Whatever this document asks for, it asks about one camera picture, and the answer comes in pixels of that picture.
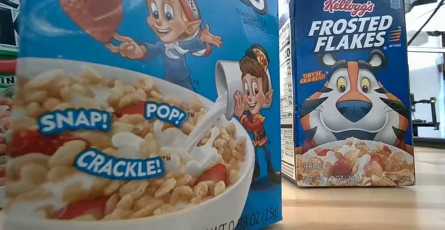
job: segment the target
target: blue cereal box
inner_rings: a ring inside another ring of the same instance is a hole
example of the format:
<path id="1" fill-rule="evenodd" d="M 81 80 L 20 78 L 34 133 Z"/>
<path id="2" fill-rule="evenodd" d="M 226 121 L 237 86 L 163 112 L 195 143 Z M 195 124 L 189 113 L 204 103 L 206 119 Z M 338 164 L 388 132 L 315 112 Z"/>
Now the blue cereal box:
<path id="1" fill-rule="evenodd" d="M 286 0 L 282 171 L 299 186 L 413 186 L 403 0 Z"/>
<path id="2" fill-rule="evenodd" d="M 277 0 L 22 0 L 7 229 L 282 219 Z"/>

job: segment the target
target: wooden table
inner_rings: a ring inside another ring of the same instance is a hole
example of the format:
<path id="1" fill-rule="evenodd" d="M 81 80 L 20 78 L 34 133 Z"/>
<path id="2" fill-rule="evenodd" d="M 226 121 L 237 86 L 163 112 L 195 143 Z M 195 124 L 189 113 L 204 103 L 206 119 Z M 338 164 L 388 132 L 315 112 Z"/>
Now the wooden table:
<path id="1" fill-rule="evenodd" d="M 284 221 L 270 229 L 445 230 L 445 150 L 416 148 L 413 188 L 296 188 L 283 182 Z"/>

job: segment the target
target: white bowl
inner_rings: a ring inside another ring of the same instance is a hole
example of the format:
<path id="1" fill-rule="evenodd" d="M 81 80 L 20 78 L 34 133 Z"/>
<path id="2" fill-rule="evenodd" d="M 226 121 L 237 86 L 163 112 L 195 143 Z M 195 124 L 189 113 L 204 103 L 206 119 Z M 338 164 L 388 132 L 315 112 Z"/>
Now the white bowl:
<path id="1" fill-rule="evenodd" d="M 103 77 L 108 79 L 120 79 L 123 81 L 137 81 L 146 75 L 126 69 L 109 67 L 94 63 L 79 62 L 74 60 L 46 59 L 46 58 L 21 58 L 17 66 L 17 73 L 24 77 L 34 77 L 42 70 L 63 69 L 69 73 L 80 73 L 80 65 L 90 65 L 94 67 Z M 203 106 L 209 108 L 213 102 L 195 94 L 193 91 L 171 84 L 162 79 L 152 77 L 153 82 L 163 95 L 174 95 L 181 101 L 191 101 L 193 95 L 197 95 Z M 245 136 L 250 139 L 248 133 L 237 120 L 232 120 L 236 126 L 236 137 Z M 152 216 L 135 220 L 100 221 L 100 222 L 77 222 L 44 220 L 32 217 L 13 217 L 8 215 L 5 220 L 5 228 L 13 230 L 200 230 L 219 227 L 220 224 L 227 224 L 226 229 L 234 229 L 238 219 L 243 212 L 247 199 L 254 165 L 254 147 L 248 140 L 246 159 L 240 168 L 240 177 L 237 183 L 227 189 L 223 194 L 207 202 L 192 206 L 182 211 L 168 213 L 160 216 Z"/>
<path id="2" fill-rule="evenodd" d="M 375 147 L 381 143 L 381 142 L 376 142 L 376 141 L 372 141 L 372 140 L 359 140 L 359 141 L 365 142 L 366 146 L 368 146 L 368 148 L 371 150 L 375 149 Z M 317 148 L 332 150 L 336 146 L 343 146 L 345 144 L 346 144 L 346 140 L 338 140 L 338 141 L 334 141 L 334 142 L 325 143 L 321 146 L 318 146 Z M 397 152 L 402 153 L 405 156 L 407 163 L 410 164 L 410 163 L 414 162 L 414 157 L 411 154 L 407 153 L 406 151 L 403 151 L 402 149 L 399 149 L 395 146 L 391 146 L 391 145 L 388 145 L 385 143 L 383 143 L 383 144 L 385 146 L 387 146 L 391 150 L 392 153 L 397 153 Z"/>

